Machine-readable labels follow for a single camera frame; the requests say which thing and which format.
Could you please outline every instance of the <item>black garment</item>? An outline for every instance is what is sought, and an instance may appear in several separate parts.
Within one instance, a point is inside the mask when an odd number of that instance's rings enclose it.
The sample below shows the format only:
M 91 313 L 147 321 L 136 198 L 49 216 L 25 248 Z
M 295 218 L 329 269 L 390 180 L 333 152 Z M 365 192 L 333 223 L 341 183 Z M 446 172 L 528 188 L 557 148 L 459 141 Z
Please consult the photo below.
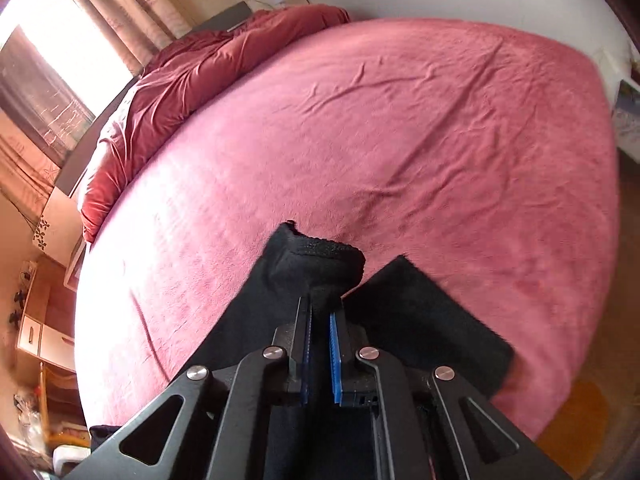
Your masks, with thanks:
M 363 254 L 348 245 L 308 238 L 293 222 L 268 240 L 238 295 L 176 376 L 192 365 L 218 370 L 268 346 L 277 327 L 295 320 L 298 298 L 312 302 L 310 400 L 271 413 L 266 480 L 374 478 L 367 410 L 333 402 L 329 314 L 362 279 Z M 500 387 L 513 351 L 485 325 L 399 256 L 344 298 L 349 321 L 371 344 L 406 366 L 447 364 L 489 397 Z

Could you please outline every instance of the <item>wooden chair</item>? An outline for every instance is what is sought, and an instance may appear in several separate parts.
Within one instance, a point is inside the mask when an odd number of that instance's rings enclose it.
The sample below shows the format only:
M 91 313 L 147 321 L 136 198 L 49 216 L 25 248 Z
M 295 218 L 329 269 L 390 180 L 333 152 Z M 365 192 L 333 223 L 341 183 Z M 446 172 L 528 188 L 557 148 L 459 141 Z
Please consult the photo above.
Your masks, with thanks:
M 90 447 L 91 440 L 87 431 L 76 431 L 80 436 L 67 433 L 54 433 L 50 427 L 49 405 L 54 404 L 56 413 L 70 416 L 75 420 L 84 420 L 78 394 L 78 382 L 75 375 L 62 376 L 44 363 L 40 364 L 40 422 L 42 436 L 50 450 L 63 444 L 69 446 Z

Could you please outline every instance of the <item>white drawer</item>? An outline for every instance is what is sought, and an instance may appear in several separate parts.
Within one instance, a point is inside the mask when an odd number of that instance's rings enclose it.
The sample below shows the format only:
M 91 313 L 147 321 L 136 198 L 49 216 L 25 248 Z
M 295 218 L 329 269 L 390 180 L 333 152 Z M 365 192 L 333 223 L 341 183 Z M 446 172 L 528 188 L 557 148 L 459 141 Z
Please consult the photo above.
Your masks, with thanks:
M 42 337 L 40 338 L 40 358 L 43 361 L 75 372 L 74 340 L 62 332 L 43 325 Z
M 38 355 L 40 332 L 42 325 L 28 316 L 22 318 L 22 328 L 18 338 L 18 348 L 33 355 Z

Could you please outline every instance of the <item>dresser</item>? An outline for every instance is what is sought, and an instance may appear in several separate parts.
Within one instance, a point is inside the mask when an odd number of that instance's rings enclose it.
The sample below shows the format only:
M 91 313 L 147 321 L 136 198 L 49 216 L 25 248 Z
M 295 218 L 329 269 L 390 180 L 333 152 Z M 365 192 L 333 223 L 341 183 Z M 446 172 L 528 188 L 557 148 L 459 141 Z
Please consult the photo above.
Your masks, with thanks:
M 31 277 L 17 339 L 16 376 L 38 384 L 40 363 L 75 372 L 75 293 L 63 285 L 65 268 L 43 255 Z

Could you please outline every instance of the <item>bed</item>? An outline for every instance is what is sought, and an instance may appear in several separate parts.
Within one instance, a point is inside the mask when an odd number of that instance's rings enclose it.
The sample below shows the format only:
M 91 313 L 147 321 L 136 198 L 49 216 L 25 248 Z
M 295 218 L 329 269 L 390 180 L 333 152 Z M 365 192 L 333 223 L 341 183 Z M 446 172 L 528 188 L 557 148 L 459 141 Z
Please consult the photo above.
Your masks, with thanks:
M 405 254 L 508 341 L 493 402 L 531 438 L 569 393 L 614 267 L 610 111 L 583 54 L 451 20 L 258 13 L 178 40 L 100 134 L 76 306 L 89 425 L 168 384 L 267 238 Z

